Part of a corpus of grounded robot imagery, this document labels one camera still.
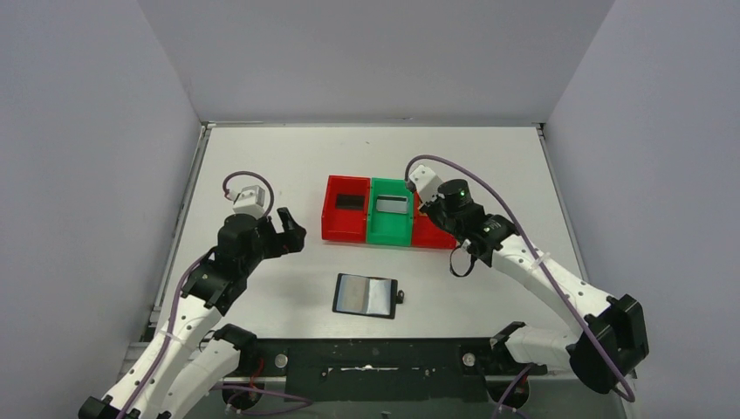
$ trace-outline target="black mount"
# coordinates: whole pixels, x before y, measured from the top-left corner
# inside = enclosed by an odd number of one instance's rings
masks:
[[[269,216],[255,218],[235,214],[224,220],[218,244],[201,259],[182,287],[182,297],[194,295],[215,307],[221,315],[247,289],[247,278],[265,259],[280,258],[303,250],[305,229],[287,208],[278,208],[283,224],[277,233]]]
[[[257,336],[239,326],[228,324],[213,333],[213,340],[226,340],[239,351],[239,374],[252,374],[257,370]]]
[[[466,251],[488,267],[491,267],[493,251],[501,250],[501,242],[512,234],[519,234],[511,221],[486,214],[481,204],[473,202],[468,183],[463,179],[443,183],[437,193],[437,199],[424,203],[419,211],[437,228],[455,237],[458,243],[467,242]]]
[[[620,372],[629,374],[650,352],[642,306],[626,294],[621,299],[606,300],[610,306],[599,317],[587,315],[584,319]],[[567,349],[573,372],[591,390],[605,395],[617,385],[617,377],[585,333]]]

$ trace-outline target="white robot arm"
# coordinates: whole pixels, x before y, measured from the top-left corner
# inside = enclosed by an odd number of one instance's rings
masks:
[[[486,214],[474,203],[464,180],[443,182],[429,167],[420,165],[408,176],[409,188],[419,194],[420,211],[441,230],[452,234],[473,258],[515,279],[547,304],[567,330],[544,330],[512,323],[491,339],[492,349],[508,353],[516,362],[572,370],[589,388],[608,393],[616,377],[586,338],[583,328],[545,276],[545,264],[555,282],[588,323],[606,354],[623,373],[632,371],[648,354],[645,322],[640,304],[626,295],[617,300],[590,286],[549,254],[535,248],[532,254],[516,226],[503,216]]]
[[[264,214],[264,191],[252,186],[228,193],[235,214],[218,231],[218,244],[186,271],[177,286],[169,321],[134,366],[103,397],[89,397],[80,419],[183,417],[225,375],[254,361],[257,337],[227,325],[208,350],[186,367],[203,336],[247,287],[265,259],[303,250],[305,229],[288,209],[277,209],[283,232]]]

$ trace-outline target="white tabletop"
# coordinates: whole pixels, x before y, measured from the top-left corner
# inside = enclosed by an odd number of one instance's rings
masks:
[[[215,245],[231,206],[223,178],[237,170],[265,176],[276,208],[288,207],[308,230],[298,254],[263,261],[222,323],[260,338],[488,337],[512,321],[565,329],[565,324],[519,283],[478,264],[467,278],[448,272],[449,251],[337,244],[321,239],[321,211],[329,175],[401,179],[418,154],[449,158],[486,179],[507,200],[538,247],[578,274],[565,220],[533,127],[215,127],[211,133],[163,312],[193,260]],[[461,177],[427,162],[442,179]],[[231,188],[257,181],[236,178]],[[471,183],[491,213],[493,199]],[[275,219],[279,230],[280,222]],[[461,255],[456,259],[466,264]],[[332,312],[338,273],[395,278],[406,293],[395,319]]]

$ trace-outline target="green container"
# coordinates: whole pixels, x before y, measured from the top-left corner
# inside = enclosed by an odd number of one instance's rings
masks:
[[[413,225],[414,196],[406,183],[374,177],[367,207],[367,242],[410,246]]]

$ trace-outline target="white wall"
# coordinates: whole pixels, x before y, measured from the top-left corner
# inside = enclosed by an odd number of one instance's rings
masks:
[[[3,2],[0,416],[77,417],[113,384],[198,124],[134,0]]]
[[[737,417],[740,3],[618,0],[545,126],[589,277],[645,307],[647,417]]]
[[[202,120],[542,122],[613,0],[140,0]]]

